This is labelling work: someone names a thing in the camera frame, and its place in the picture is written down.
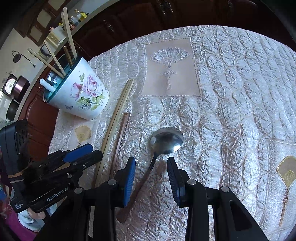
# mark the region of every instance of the spoon handle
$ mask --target spoon handle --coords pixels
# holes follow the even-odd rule
[[[116,218],[117,220],[120,222],[120,223],[124,223],[128,217],[128,214],[130,213],[132,207],[133,207],[133,204],[137,198],[137,195],[138,193],[140,192],[142,186],[144,185],[144,183],[146,182],[146,180],[148,179],[149,175],[150,175],[150,172],[152,171],[153,169],[153,166],[155,164],[155,161],[157,159],[158,156],[154,155],[153,156],[153,159],[150,163],[150,166],[148,168],[148,170],[145,172],[143,178],[141,179],[140,183],[136,186],[135,190],[133,191],[133,193],[131,194],[131,197],[130,197],[130,200],[127,204],[126,207],[120,209],[116,215]]]

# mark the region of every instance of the chopstick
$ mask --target chopstick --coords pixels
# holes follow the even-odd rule
[[[121,150],[121,144],[122,140],[124,137],[124,133],[126,131],[126,127],[128,126],[128,120],[130,118],[131,114],[130,113],[123,113],[122,121],[120,124],[119,132],[118,132],[118,137],[117,141],[115,144],[115,152],[112,158],[112,163],[111,163],[111,168],[110,168],[110,174],[109,174],[109,179],[114,177],[115,174],[115,168],[118,162],[120,150]]]
[[[55,72],[58,76],[60,76],[62,79],[64,78],[64,76],[57,71],[56,68],[54,68],[53,66],[51,66],[49,63],[46,62],[46,60],[44,58],[42,58],[39,54],[35,53],[32,49],[28,48],[28,51],[33,54],[37,59],[39,59],[42,63],[44,63],[47,67],[49,67],[53,72]]]
[[[64,12],[61,13],[61,17],[62,17],[64,27],[66,28],[66,33],[67,33],[70,49],[72,51],[74,59],[76,59],[77,58],[77,53],[76,53],[76,49],[75,49],[75,46],[74,46],[71,30],[70,30],[69,19],[68,19],[68,11],[67,11],[66,7],[64,7]]]
[[[53,60],[55,61],[55,63],[57,64],[57,66],[59,67],[60,71],[62,72],[62,74],[64,76],[66,76],[66,72],[64,71],[63,67],[60,65],[59,61],[57,60],[56,56],[54,55],[54,52],[52,51],[52,49],[50,48],[48,42],[46,40],[44,40],[44,43],[50,53],[50,55],[52,56]]]
[[[72,67],[73,61],[72,61],[72,57],[71,57],[71,55],[70,55],[70,53],[68,51],[67,46],[64,46],[64,51],[65,51],[65,54],[66,54],[67,61],[68,61],[69,65],[70,65],[70,67]]]
[[[126,104],[126,101],[127,101],[127,98],[128,98],[128,95],[131,91],[131,88],[134,84],[134,80],[128,80],[122,93],[121,93],[121,96],[117,102],[117,105],[115,107],[115,110],[114,110],[114,113],[112,115],[112,118],[111,118],[111,121],[110,121],[110,124],[108,126],[108,129],[106,131],[106,134],[105,134],[105,137],[103,139],[103,143],[102,143],[102,146],[101,146],[101,152],[103,153],[103,158],[102,160],[96,164],[96,169],[95,169],[95,172],[94,172],[94,178],[93,178],[93,183],[92,183],[92,187],[97,187],[98,184],[99,184],[99,181],[100,181],[100,178],[98,178],[99,176],[101,176],[102,174],[102,171],[103,171],[103,167],[104,167],[104,164],[105,164],[105,160],[106,160],[106,157],[107,157],[107,153],[108,153],[108,150],[109,150],[109,147],[110,147],[110,143],[111,143],[111,140],[114,136],[114,133],[115,133],[115,130],[116,130],[116,127],[119,123],[119,119],[120,119],[120,116],[121,116],[121,112]]]

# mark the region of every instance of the white plastic handle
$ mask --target white plastic handle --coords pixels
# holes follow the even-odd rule
[[[40,83],[44,88],[46,88],[48,91],[54,93],[54,91],[55,91],[55,87],[51,86],[48,82],[46,82],[45,79],[40,79],[40,80],[39,80],[39,83]]]

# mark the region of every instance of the tablecloth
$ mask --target tablecloth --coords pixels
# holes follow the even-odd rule
[[[203,185],[229,186],[268,239],[282,241],[296,223],[295,62],[289,47],[239,28],[182,27],[131,40],[89,61],[109,102],[91,121],[59,111],[49,152],[85,143],[100,149],[122,89],[135,79],[117,170],[134,156],[135,186],[152,158],[150,135],[160,127],[180,129],[184,144],[158,158],[128,220],[117,222],[118,240],[184,240],[188,209],[176,206],[166,172],[173,156]],[[77,134],[81,126],[87,134]],[[116,137],[101,182],[108,179]],[[85,189],[93,172],[80,179]]]

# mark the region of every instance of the black cable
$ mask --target black cable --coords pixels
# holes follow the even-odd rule
[[[16,52],[16,53],[19,53],[21,56],[24,56],[23,54],[21,54],[19,51],[12,51],[12,56],[14,57],[15,55],[13,55],[13,53],[14,52]]]

